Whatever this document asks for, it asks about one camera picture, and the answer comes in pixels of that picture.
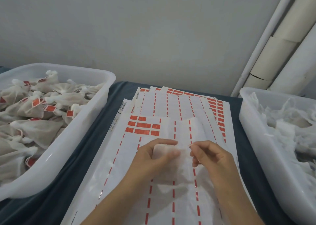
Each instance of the white plastic basin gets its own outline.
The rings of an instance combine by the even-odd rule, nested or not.
[[[36,163],[22,176],[0,187],[0,201],[6,198],[25,198],[46,188],[62,169],[89,127],[107,102],[110,86],[116,77],[105,70],[51,63],[34,63],[0,74],[0,90],[12,86],[12,79],[28,80],[45,77],[47,70],[56,70],[60,82],[72,79],[78,84],[105,85],[89,101]]]
[[[302,171],[288,158],[276,138],[269,134],[267,124],[250,101],[255,92],[259,103],[272,109],[281,109],[290,98],[295,98],[296,107],[301,110],[312,108],[316,100],[256,88],[242,88],[243,98],[239,120],[247,134],[251,146],[267,177],[280,206],[297,224],[316,224],[316,200],[305,183]]]

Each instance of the dark blue tablecloth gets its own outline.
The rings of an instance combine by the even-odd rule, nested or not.
[[[8,70],[0,67],[0,72]],[[0,224],[59,224],[94,156],[96,155],[123,99],[132,100],[138,87],[149,85],[118,82],[110,87],[106,106],[73,152],[55,180],[43,191],[25,199],[0,202]],[[266,224],[294,224],[280,208],[252,150],[238,116],[242,99],[199,93],[230,103],[239,167],[253,203]]]

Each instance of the pile of tea bags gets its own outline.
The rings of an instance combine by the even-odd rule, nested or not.
[[[302,171],[316,198],[316,103],[306,111],[288,99],[281,110],[263,108],[255,92],[250,95],[262,119],[287,152],[290,160]]]
[[[21,176],[103,84],[60,83],[56,71],[0,91],[0,186]]]

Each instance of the white container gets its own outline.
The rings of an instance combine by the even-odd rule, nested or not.
[[[105,85],[28,171],[11,183],[0,187],[0,201],[6,198],[25,198],[34,195],[53,181],[105,106],[109,87],[116,79],[113,73],[105,70],[34,63],[0,74],[0,90],[12,86],[12,79],[24,81],[31,78],[43,78],[47,70],[56,70],[60,82],[72,79],[78,84],[95,86],[105,82]]]
[[[316,100],[282,94],[255,88],[242,88],[243,97],[239,120],[247,134],[251,146],[267,177],[280,206],[297,224],[316,224],[316,201],[305,184],[302,171],[288,158],[276,138],[269,134],[267,124],[252,104],[249,95],[255,92],[259,103],[271,109],[281,109],[289,99],[295,98],[296,107],[301,110],[311,108]]]

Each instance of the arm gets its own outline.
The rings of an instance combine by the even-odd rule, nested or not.
[[[140,147],[122,181],[100,202],[81,225],[119,225],[123,223],[148,182],[166,164],[180,155],[180,152],[176,151],[160,159],[152,159],[154,146],[158,143],[176,145],[178,142],[155,139]]]
[[[231,225],[264,225],[242,186],[233,156],[211,141],[191,145],[192,166],[202,164]]]

